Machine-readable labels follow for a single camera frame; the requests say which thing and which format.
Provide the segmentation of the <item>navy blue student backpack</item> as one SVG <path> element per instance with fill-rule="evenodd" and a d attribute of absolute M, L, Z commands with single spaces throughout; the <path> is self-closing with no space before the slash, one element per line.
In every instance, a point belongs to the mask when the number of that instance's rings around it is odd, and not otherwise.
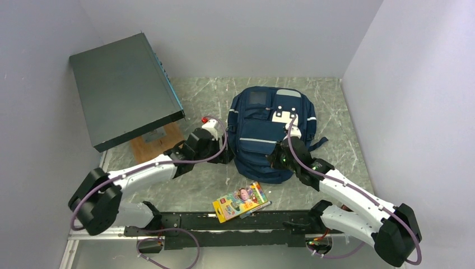
<path fill-rule="evenodd" d="M 295 89 L 253 86 L 233 98 L 227 137 L 241 175 L 267 184 L 281 184 L 292 177 L 291 171 L 275 169 L 267 159 L 286 138 L 290 122 L 300 130 L 300 139 L 310 151 L 328 141 L 326 137 L 313 141 L 317 131 L 314 104 Z"/>

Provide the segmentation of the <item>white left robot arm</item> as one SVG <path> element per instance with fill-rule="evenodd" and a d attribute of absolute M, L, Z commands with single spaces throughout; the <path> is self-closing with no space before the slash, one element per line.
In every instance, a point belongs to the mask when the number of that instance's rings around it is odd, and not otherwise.
<path fill-rule="evenodd" d="M 92 169 L 68 202 L 73 213 L 71 230 L 86 230 L 94 236 L 119 225 L 134 227 L 146 235 L 156 234 L 162 228 L 161 212 L 148 201 L 128 205 L 123 202 L 125 195 L 177 178 L 199 163 L 227 164 L 231 160 L 227 144 L 227 133 L 218 138 L 202 127 L 145 163 L 111 172 Z"/>

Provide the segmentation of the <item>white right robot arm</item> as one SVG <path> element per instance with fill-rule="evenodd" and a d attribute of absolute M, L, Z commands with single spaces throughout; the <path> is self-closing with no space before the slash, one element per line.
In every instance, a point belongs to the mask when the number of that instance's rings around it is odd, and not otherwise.
<path fill-rule="evenodd" d="M 272 168 L 288 170 L 299 181 L 342 202 L 350 210 L 320 201 L 310 210 L 309 226 L 316 233 L 326 228 L 341 231 L 373 247 L 386 263 L 401 267 L 420 265 L 421 231 L 413 208 L 396 206 L 359 187 L 334 165 L 312 157 L 297 137 L 275 142 L 267 156 Z"/>

